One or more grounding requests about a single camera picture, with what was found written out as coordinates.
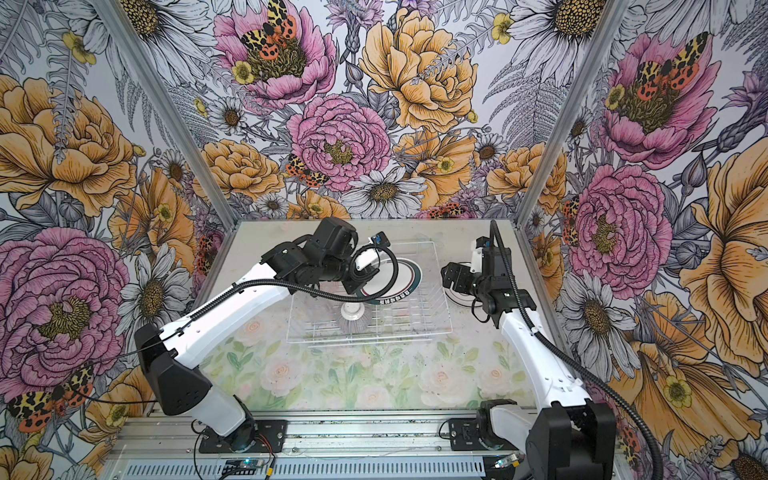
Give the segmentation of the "teal rimmed deep plate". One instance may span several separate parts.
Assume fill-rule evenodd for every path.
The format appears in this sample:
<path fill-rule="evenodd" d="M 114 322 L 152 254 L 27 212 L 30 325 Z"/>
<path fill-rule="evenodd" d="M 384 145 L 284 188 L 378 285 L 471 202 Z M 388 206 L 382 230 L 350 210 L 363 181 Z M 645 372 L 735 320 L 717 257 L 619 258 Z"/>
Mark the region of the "teal rimmed deep plate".
<path fill-rule="evenodd" d="M 475 297 L 471 294 L 459 293 L 447 288 L 445 294 L 449 300 L 460 307 L 471 308 L 475 302 Z"/>

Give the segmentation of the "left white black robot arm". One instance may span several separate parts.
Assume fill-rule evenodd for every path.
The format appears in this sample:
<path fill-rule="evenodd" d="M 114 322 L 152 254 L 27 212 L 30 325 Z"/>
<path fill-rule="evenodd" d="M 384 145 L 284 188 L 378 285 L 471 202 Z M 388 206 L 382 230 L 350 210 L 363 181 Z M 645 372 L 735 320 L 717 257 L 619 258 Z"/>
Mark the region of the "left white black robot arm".
<path fill-rule="evenodd" d="M 251 449 L 259 435 L 250 410 L 215 386 L 201 362 L 248 320 L 296 292 L 341 303 L 382 297 L 392 281 L 372 294 L 361 290 L 379 273 L 381 256 L 397 263 L 390 246 L 383 232 L 360 245 L 353 225 L 325 218 L 313 233 L 268 250 L 240 280 L 191 313 L 162 327 L 141 327 L 134 334 L 137 356 L 162 412 L 192 417 L 233 452 Z"/>

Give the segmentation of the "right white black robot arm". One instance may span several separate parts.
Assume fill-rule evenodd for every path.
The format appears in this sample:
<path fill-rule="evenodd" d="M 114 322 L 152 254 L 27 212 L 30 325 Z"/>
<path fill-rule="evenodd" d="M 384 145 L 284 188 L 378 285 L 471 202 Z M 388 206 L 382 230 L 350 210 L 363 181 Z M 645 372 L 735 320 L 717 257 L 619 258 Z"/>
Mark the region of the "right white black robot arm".
<path fill-rule="evenodd" d="M 508 399 L 481 403 L 473 420 L 448 422 L 455 451 L 494 452 L 487 473 L 513 479 L 610 479 L 616 419 L 546 345 L 537 304 L 512 286 L 511 252 L 489 237 L 475 241 L 470 263 L 441 270 L 448 290 L 480 304 L 513 346 L 533 387 L 534 406 Z"/>

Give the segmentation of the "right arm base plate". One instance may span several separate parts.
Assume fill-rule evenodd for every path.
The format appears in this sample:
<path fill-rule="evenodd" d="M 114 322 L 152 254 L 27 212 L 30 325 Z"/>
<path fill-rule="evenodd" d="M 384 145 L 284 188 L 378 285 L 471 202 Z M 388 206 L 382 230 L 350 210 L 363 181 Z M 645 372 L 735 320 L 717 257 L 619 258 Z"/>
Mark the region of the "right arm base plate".
<path fill-rule="evenodd" d="M 440 427 L 452 451 L 501 451 L 525 449 L 532 422 L 513 417 L 450 418 Z"/>

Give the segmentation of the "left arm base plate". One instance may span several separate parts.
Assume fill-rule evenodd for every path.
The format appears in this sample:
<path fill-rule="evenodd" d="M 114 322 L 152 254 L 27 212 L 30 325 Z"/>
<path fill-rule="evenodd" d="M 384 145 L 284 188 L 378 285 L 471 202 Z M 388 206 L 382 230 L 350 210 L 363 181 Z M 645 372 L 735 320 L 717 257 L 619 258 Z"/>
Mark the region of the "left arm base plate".
<path fill-rule="evenodd" d="M 198 451 L 202 454 L 280 453 L 287 426 L 286 420 L 247 419 L 226 436 L 206 427 Z"/>

